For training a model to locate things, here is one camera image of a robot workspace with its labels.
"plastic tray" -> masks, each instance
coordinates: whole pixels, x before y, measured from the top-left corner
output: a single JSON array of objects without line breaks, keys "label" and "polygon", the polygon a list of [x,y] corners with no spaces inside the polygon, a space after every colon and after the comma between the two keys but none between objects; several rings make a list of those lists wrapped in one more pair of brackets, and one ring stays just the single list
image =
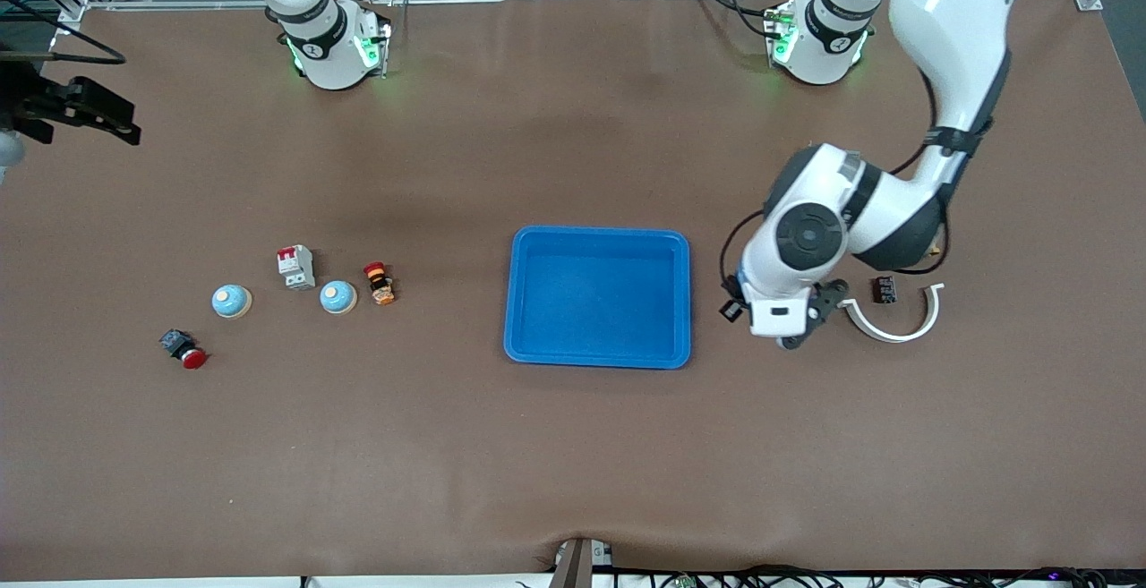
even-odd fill
[{"label": "plastic tray", "polygon": [[676,369],[692,351],[689,242],[673,230],[527,226],[513,237],[505,353]]}]

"brown mat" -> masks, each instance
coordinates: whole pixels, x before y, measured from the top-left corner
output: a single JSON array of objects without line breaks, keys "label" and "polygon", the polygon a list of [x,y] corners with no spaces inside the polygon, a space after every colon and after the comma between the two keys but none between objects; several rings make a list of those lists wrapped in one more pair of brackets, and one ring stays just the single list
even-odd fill
[{"label": "brown mat", "polygon": [[[943,281],[934,332],[841,315],[794,353],[717,314],[717,250],[803,144],[912,151],[926,101],[886,18],[826,88],[686,0],[397,24],[390,79],[322,93],[258,11],[85,17],[128,64],[52,75],[132,99],[144,140],[62,128],[0,189],[3,579],[527,571],[573,535],[665,569],[1146,564],[1146,126],[1100,14],[1019,0],[952,256],[866,305],[906,330]],[[688,236],[691,362],[510,362],[528,224]],[[360,292],[393,264],[400,300],[325,314],[275,271],[292,243]],[[226,282],[242,320],[212,314]]]}]

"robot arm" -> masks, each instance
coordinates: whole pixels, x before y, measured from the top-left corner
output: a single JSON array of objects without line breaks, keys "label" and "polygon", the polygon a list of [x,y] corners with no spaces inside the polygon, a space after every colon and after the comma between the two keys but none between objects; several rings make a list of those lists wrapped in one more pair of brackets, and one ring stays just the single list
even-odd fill
[{"label": "robot arm", "polygon": [[390,22],[353,0],[264,0],[286,32],[299,73],[323,89],[385,75]]},{"label": "robot arm", "polygon": [[1013,1],[892,0],[895,37],[934,87],[937,117],[919,165],[903,180],[831,144],[792,157],[737,275],[753,335],[799,345],[822,321],[819,279],[847,252],[879,271],[924,258],[990,126],[1010,64]]},{"label": "robot arm", "polygon": [[764,28],[775,40],[772,64],[811,85],[843,78],[859,60],[871,16],[882,0],[791,0],[778,6]]}]

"black bracket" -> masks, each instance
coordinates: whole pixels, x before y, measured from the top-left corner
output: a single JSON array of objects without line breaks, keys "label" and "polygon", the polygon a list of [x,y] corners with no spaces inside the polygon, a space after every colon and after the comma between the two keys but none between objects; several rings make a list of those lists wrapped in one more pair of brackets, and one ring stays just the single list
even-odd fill
[{"label": "black bracket", "polygon": [[[8,48],[0,45],[0,50]],[[135,105],[94,79],[80,76],[60,85],[37,73],[29,62],[0,62],[0,130],[50,143],[50,120],[94,127],[128,144],[140,143],[140,128],[132,121]]]},{"label": "black bracket", "polygon": [[782,337],[780,346],[788,351],[799,348],[803,340],[808,339],[811,331],[824,326],[827,315],[835,311],[840,303],[848,297],[848,283],[843,280],[832,280],[826,284],[816,284],[814,298],[808,303],[808,330],[803,335],[794,337]]}]

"white curved tube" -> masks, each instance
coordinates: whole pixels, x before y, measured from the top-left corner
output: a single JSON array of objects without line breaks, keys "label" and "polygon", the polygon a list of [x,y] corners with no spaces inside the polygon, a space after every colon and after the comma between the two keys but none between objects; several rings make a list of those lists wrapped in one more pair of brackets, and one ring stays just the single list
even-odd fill
[{"label": "white curved tube", "polygon": [[873,337],[888,344],[903,344],[904,342],[911,342],[927,335],[927,332],[932,330],[932,327],[935,326],[935,321],[939,320],[939,289],[942,287],[942,283],[939,283],[924,289],[924,295],[927,298],[927,317],[924,319],[923,326],[919,327],[916,332],[905,336],[892,335],[872,326],[872,323],[863,314],[863,311],[859,309],[859,303],[855,299],[843,299],[843,301],[840,303],[840,308],[847,311],[848,317],[851,317],[856,328],[859,328],[861,331],[868,334],[869,337]]}]

